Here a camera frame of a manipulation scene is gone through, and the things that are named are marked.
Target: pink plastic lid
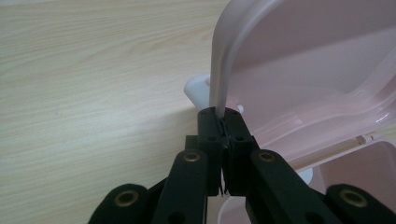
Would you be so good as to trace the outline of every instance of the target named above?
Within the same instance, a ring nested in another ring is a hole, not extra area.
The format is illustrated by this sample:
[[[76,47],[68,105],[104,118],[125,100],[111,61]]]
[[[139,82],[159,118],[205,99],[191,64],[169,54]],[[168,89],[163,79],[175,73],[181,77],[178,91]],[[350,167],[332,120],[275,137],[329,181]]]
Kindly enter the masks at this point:
[[[233,0],[213,38],[210,104],[243,107],[260,146],[287,161],[328,157],[396,117],[395,12],[394,0]]]

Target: light wooden table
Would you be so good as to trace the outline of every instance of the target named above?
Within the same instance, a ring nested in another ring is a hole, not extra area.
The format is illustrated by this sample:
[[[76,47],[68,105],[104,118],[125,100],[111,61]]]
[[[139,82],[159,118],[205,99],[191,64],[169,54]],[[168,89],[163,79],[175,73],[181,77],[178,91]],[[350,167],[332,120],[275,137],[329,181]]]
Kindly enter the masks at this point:
[[[227,2],[0,0],[0,223],[87,223],[167,176]]]

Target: pink plastic container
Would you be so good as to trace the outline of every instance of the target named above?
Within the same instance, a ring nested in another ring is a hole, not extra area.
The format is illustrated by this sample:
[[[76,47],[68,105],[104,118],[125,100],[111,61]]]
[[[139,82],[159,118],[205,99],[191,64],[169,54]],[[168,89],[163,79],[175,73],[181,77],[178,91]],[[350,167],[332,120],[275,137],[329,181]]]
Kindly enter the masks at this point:
[[[239,110],[261,148],[312,169],[312,188],[348,183],[396,212],[396,148],[375,132],[396,117],[396,1],[232,0],[210,81],[185,92]],[[244,205],[227,206],[220,222],[243,223]]]

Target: wood grain surface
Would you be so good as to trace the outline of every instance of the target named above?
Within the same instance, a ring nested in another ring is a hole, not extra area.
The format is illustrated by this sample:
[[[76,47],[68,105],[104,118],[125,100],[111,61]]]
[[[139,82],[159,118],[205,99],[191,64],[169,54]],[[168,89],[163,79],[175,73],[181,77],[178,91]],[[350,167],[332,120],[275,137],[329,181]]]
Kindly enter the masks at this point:
[[[227,2],[0,0],[0,223],[87,223],[166,177]]]

